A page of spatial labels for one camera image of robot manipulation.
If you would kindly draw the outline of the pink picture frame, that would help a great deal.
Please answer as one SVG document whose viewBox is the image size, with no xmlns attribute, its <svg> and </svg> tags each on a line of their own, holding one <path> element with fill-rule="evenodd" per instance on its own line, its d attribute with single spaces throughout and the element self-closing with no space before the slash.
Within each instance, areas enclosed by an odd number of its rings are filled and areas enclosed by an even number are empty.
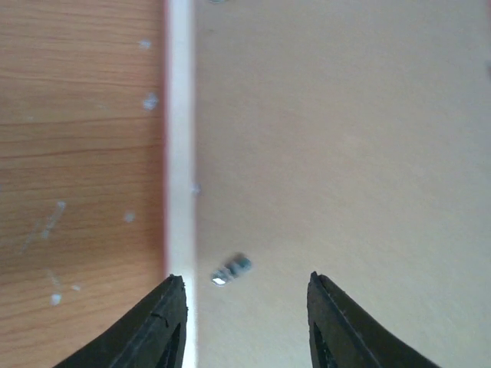
<svg viewBox="0 0 491 368">
<path fill-rule="evenodd" d="M 183 277 L 188 306 L 184 367 L 198 365 L 195 198 L 195 18 L 192 1 L 163 2 L 165 269 Z"/>
</svg>

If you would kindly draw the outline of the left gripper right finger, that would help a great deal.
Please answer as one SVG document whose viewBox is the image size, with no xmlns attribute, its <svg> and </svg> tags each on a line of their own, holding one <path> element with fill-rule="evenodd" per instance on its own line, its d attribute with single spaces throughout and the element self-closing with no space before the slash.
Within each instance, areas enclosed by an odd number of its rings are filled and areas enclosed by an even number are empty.
<svg viewBox="0 0 491 368">
<path fill-rule="evenodd" d="M 315 368 L 438 367 L 385 329 L 323 274 L 311 274 L 307 309 Z"/>
</svg>

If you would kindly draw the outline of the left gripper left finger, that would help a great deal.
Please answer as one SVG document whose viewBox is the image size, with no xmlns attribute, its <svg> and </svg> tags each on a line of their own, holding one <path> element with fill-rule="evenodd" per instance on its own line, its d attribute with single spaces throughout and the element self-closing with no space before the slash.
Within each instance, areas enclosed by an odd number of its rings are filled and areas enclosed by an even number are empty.
<svg viewBox="0 0 491 368">
<path fill-rule="evenodd" d="M 172 274 L 99 337 L 55 367 L 180 368 L 186 322 L 185 284 Z"/>
</svg>

